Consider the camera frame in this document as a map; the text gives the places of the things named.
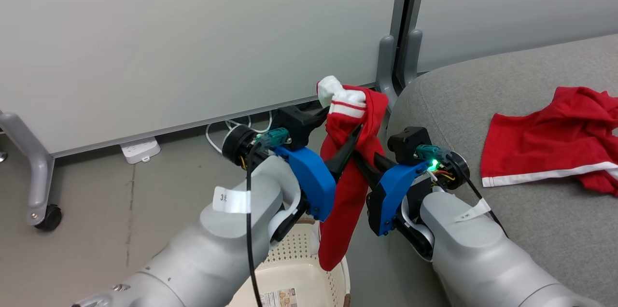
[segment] red and white sock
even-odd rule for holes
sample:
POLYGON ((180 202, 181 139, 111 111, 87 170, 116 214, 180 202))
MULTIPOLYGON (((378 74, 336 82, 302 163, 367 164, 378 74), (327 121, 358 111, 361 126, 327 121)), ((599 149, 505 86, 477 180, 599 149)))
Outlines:
MULTIPOLYGON (((331 159, 359 124, 364 126, 356 150, 370 163, 375 153, 384 155, 377 134, 388 105, 386 95, 364 87, 341 85, 334 76, 327 76, 318 83, 318 99, 323 107, 331 107, 326 119, 328 136, 320 150, 322 159, 331 159)), ((320 226, 318 256, 324 270, 332 270, 346 255, 367 189, 360 170, 350 161, 337 183, 333 211, 320 226)))
POLYGON ((483 186, 575 176, 618 195, 618 98, 587 87, 558 87, 527 116, 494 115, 481 159, 483 186))

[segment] beige plastic basket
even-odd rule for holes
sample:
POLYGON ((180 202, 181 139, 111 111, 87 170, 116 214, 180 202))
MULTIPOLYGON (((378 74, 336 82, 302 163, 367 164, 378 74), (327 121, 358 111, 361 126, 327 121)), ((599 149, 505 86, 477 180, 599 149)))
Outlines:
MULTIPOLYGON (((255 270, 263 307, 349 307, 350 273, 346 258, 331 272, 309 254, 313 221, 300 221, 255 270)), ((256 305, 247 280, 229 307, 256 305)))

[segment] whiteboard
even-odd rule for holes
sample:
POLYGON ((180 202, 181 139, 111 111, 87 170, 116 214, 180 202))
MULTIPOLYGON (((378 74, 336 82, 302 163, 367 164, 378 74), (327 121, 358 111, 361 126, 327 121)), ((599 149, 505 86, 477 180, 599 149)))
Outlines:
POLYGON ((419 71, 618 32, 618 0, 421 0, 419 71))
POLYGON ((0 0, 0 111, 52 155, 375 81, 393 0, 0 0))

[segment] gray ottoman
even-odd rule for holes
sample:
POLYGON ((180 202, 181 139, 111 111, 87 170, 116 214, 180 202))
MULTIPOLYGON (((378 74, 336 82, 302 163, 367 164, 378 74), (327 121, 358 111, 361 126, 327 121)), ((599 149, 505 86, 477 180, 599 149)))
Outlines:
MULTIPOLYGON (((388 135, 424 126, 434 144, 468 161, 472 181, 510 238, 578 294, 618 306, 618 198, 575 180, 482 188, 479 164, 495 112, 527 115, 547 106, 558 86, 618 96, 618 35, 466 61, 420 76, 401 94, 388 135)), ((470 204, 468 186, 457 196, 470 204)))

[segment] caster wheel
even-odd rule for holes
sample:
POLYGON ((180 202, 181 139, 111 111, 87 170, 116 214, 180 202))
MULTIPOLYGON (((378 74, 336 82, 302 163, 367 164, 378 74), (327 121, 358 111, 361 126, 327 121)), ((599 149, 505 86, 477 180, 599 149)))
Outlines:
POLYGON ((42 222, 35 225, 35 227, 45 232, 53 231, 60 225, 61 220, 62 212, 60 208, 55 204, 49 204, 45 210, 45 218, 42 222))

